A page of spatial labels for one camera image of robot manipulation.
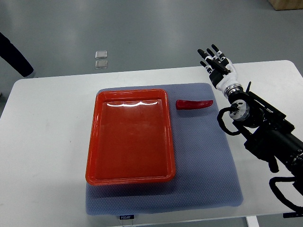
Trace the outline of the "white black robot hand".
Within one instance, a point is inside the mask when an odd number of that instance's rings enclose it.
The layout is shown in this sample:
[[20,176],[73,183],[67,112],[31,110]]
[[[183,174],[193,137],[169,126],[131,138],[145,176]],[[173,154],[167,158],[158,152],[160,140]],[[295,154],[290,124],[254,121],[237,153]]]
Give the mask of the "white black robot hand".
[[238,81],[238,73],[231,60],[214,44],[211,45],[211,48],[207,48],[206,52],[198,49],[197,52],[202,58],[200,64],[209,74],[212,85],[226,97],[233,89],[243,90]]

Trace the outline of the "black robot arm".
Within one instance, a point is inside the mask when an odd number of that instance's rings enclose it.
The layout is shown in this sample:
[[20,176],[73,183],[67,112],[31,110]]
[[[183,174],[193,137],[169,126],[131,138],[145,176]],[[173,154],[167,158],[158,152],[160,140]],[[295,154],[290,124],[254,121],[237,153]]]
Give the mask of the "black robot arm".
[[286,115],[240,84],[228,86],[224,92],[230,106],[217,115],[221,129],[231,135],[242,134],[244,147],[258,159],[266,161],[273,173],[279,171],[280,161],[292,173],[291,177],[273,177],[269,186],[274,195],[288,208],[293,216],[302,216],[303,208],[289,201],[276,183],[292,182],[294,188],[303,192],[303,142],[292,131],[294,126]]

